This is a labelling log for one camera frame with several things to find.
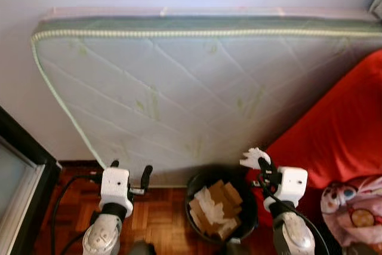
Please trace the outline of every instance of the trash can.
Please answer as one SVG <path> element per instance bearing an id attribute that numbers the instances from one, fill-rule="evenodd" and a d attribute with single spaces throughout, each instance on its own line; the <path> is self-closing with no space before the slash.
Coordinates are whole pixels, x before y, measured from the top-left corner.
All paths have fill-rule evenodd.
<path id="1" fill-rule="evenodd" d="M 224 183 L 230 182 L 233 187 L 239 192 L 243 203 L 241 204 L 242 211 L 239 213 L 239 218 L 242 224 L 229 236 L 226 241 L 231 238 L 244 239 L 258 226 L 257 220 L 257 204 L 251 192 L 248 183 L 244 179 L 245 173 L 241 172 L 240 168 L 230 168 L 221 165 L 214 165 L 203 168 L 203 171 L 193 176 L 187 184 L 186 194 L 186 214 L 188 221 L 192 228 L 205 240 L 215 243 L 224 244 L 219 237 L 210 237 L 203 234 L 198 227 L 196 227 L 191 215 L 189 202 L 194 199 L 194 194 L 201 190 L 204 186 L 210 187 L 218 180 Z"/>

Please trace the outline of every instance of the mattress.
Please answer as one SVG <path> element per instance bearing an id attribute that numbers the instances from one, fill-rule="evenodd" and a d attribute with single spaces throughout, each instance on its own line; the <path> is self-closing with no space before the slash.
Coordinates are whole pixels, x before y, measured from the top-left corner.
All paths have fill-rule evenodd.
<path id="1" fill-rule="evenodd" d="M 42 77 L 102 167 L 184 186 L 207 164 L 266 147 L 367 54 L 378 23 L 199 16 L 42 21 Z"/>

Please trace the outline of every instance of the red fabric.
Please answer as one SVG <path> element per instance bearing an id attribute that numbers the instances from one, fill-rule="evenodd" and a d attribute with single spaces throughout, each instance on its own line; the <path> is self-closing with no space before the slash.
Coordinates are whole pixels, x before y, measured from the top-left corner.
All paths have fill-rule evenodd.
<path id="1" fill-rule="evenodd" d="M 322 189 L 333 180 L 381 174 L 382 50 L 361 61 L 267 153 L 276 166 L 308 170 L 306 198 L 310 188 Z M 253 171 L 248 178 L 254 178 Z M 255 194 L 261 223 L 272 224 L 261 191 Z"/>

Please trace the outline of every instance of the cable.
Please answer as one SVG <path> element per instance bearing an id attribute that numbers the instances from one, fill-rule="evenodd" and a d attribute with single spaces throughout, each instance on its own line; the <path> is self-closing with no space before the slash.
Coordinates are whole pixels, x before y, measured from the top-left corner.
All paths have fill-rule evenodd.
<path id="1" fill-rule="evenodd" d="M 83 176 L 73 176 L 68 181 L 68 183 L 64 186 L 64 188 L 62 189 L 60 195 L 57 198 L 56 204 L 54 205 L 53 214 L 52 214 L 52 223 L 51 223 L 51 229 L 50 229 L 51 255 L 56 255 L 56 239 L 55 239 L 55 236 L 56 236 L 56 214 L 57 214 L 58 206 L 60 205 L 60 201 L 61 201 L 62 197 L 64 197 L 65 192 L 67 191 L 69 186 L 77 179 L 92 179 L 92 180 L 97 182 L 100 180 L 100 176 L 102 176 L 102 175 L 99 175 L 99 174 L 90 175 L 89 174 L 89 175 L 83 175 Z"/>
<path id="2" fill-rule="evenodd" d="M 263 188 L 263 190 L 268 194 L 268 196 L 270 196 L 271 198 L 273 198 L 276 202 L 280 203 L 282 206 L 284 206 L 285 208 L 289 209 L 290 211 L 294 212 L 295 214 L 297 214 L 298 216 L 300 216 L 302 219 L 304 219 L 304 221 L 308 224 L 308 226 L 311 228 L 311 230 L 317 235 L 317 237 L 319 238 L 322 246 L 324 247 L 325 251 L 326 251 L 326 254 L 327 255 L 330 255 L 329 253 L 329 250 L 328 250 L 328 246 L 326 246 L 326 243 L 325 243 L 325 240 L 323 239 L 321 233 L 318 231 L 317 227 L 308 219 L 306 218 L 302 213 L 300 213 L 299 211 L 297 211 L 296 209 L 294 209 L 293 207 L 290 207 L 288 205 L 286 205 L 284 202 L 282 202 L 280 199 L 278 199 L 277 197 L 275 197 L 271 191 L 268 190 L 268 188 L 266 187 L 266 185 L 264 184 L 263 182 L 263 174 L 260 173 L 258 176 L 257 176 L 257 180 L 259 182 L 259 184 L 261 185 L 261 187 Z"/>
<path id="3" fill-rule="evenodd" d="M 78 234 L 77 236 L 75 236 L 74 238 L 72 238 L 72 240 L 70 240 L 64 247 L 64 249 L 62 249 L 60 255 L 65 255 L 65 253 L 67 252 L 67 250 L 69 250 L 69 248 L 72 246 L 72 244 L 74 242 L 76 242 L 77 240 L 81 239 L 82 237 L 84 237 L 86 233 L 86 230 L 82 231 L 80 234 Z"/>

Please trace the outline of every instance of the wooden floor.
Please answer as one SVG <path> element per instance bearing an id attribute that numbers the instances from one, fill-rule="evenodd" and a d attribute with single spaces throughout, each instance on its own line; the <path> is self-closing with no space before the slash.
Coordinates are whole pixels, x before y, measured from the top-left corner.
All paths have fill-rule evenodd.
<path id="1" fill-rule="evenodd" d="M 45 219 L 36 240 L 35 255 L 50 254 L 50 217 L 58 193 L 69 179 L 76 174 L 90 174 L 96 168 L 64 168 L 60 181 L 50 202 Z M 79 179 L 63 197 L 56 218 L 56 254 L 65 244 L 85 230 L 94 210 L 98 210 L 100 185 Z M 144 239 L 155 246 L 161 254 L 215 254 L 219 247 L 200 239 L 187 222 L 184 208 L 184 189 L 151 189 L 134 198 L 133 215 L 124 221 L 119 254 L 127 254 L 134 241 Z M 276 254 L 272 243 L 272 230 L 258 228 L 243 240 L 253 255 Z M 82 254 L 79 240 L 66 254 Z"/>

